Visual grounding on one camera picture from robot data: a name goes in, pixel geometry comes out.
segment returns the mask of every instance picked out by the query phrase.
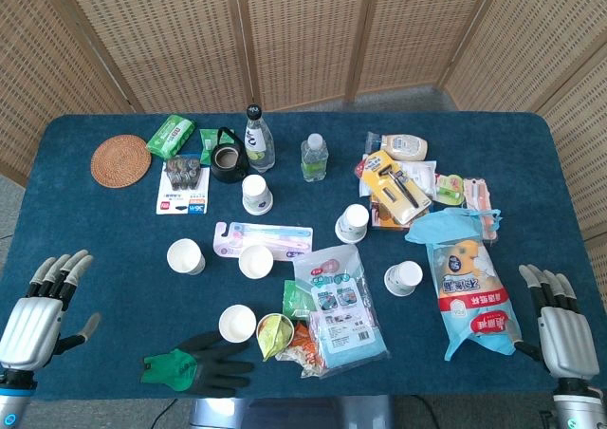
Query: paper cup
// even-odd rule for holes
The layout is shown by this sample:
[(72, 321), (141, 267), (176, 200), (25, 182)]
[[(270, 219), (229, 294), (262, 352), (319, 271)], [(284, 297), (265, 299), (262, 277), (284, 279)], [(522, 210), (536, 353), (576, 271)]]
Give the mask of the paper cup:
[(293, 337), (295, 336), (295, 327), (293, 326), (293, 322), (291, 322), (291, 320), (286, 315), (283, 315), (282, 313), (269, 313), (268, 315), (265, 315), (257, 324), (257, 329), (255, 329), (255, 337), (259, 338), (259, 331), (262, 328), (262, 326), (264, 325), (264, 321), (266, 320), (266, 318), (272, 317), (272, 316), (282, 317), (283, 320), (285, 320), (291, 326), (291, 337), (289, 338), (288, 343), (287, 343), (287, 345), (290, 345), (291, 342), (293, 342)]
[(263, 215), (272, 209), (274, 196), (266, 180), (259, 175), (250, 175), (243, 180), (243, 206), (251, 215)]
[(403, 261), (390, 267), (383, 276), (383, 282), (394, 296), (408, 296), (421, 282), (423, 272), (414, 261)]
[(338, 218), (335, 234), (341, 242), (356, 244), (367, 234), (369, 211), (361, 204), (351, 204)]
[(219, 317), (219, 333), (228, 342), (244, 342), (255, 332), (257, 319), (247, 306), (237, 304), (223, 311)]
[(238, 268), (249, 279), (266, 277), (274, 266), (272, 252), (266, 246), (248, 246), (240, 252)]
[(167, 250), (167, 261), (175, 272), (196, 275), (205, 269), (205, 257), (191, 239), (179, 239)]

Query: water bottle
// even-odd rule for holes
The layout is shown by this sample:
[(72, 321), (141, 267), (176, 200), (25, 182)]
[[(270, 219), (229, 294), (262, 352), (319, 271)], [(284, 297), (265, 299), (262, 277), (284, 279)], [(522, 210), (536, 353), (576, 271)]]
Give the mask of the water bottle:
[(307, 182), (323, 180), (329, 151), (326, 142), (318, 133), (313, 133), (302, 142), (302, 173)]
[(250, 166), (260, 173), (265, 173), (272, 166), (274, 154), (274, 138), (262, 118), (262, 108), (258, 104), (247, 107), (247, 131), (245, 132), (245, 147)]

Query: black glove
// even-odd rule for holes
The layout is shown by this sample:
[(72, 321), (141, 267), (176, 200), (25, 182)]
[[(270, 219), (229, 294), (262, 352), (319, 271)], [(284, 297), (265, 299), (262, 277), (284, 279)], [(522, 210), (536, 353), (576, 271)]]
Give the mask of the black glove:
[(253, 370), (252, 363), (223, 361), (245, 350), (248, 343), (212, 345), (221, 340), (217, 331), (192, 337), (170, 353), (143, 359), (143, 383), (164, 383), (175, 391), (209, 398), (233, 398), (234, 388), (248, 385), (244, 377), (234, 377)]

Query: woven coaster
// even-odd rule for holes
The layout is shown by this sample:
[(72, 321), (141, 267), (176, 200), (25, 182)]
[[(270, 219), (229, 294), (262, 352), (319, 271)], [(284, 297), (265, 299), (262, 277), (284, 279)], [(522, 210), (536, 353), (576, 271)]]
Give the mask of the woven coaster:
[(140, 180), (151, 162), (144, 140), (135, 135), (117, 135), (97, 148), (91, 159), (91, 174), (103, 187), (119, 189)]

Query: robotic hand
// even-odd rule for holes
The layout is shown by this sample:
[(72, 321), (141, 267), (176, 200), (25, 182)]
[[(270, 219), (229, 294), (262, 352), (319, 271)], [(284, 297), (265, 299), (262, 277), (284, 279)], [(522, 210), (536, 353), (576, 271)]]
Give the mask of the robotic hand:
[(602, 393), (588, 385), (598, 374), (595, 344), (571, 284), (564, 275), (533, 265), (521, 265), (519, 272), (531, 291), (542, 349), (524, 342), (512, 322), (506, 322), (506, 331), (518, 350), (543, 362), (558, 380), (556, 420), (553, 414), (543, 415), (544, 428), (607, 429)]
[(19, 299), (0, 339), (0, 427), (17, 427), (36, 390), (34, 372), (85, 343), (101, 319), (94, 313), (76, 335), (60, 339), (61, 324), (80, 278), (93, 257), (87, 251), (48, 258), (35, 272), (26, 297)]

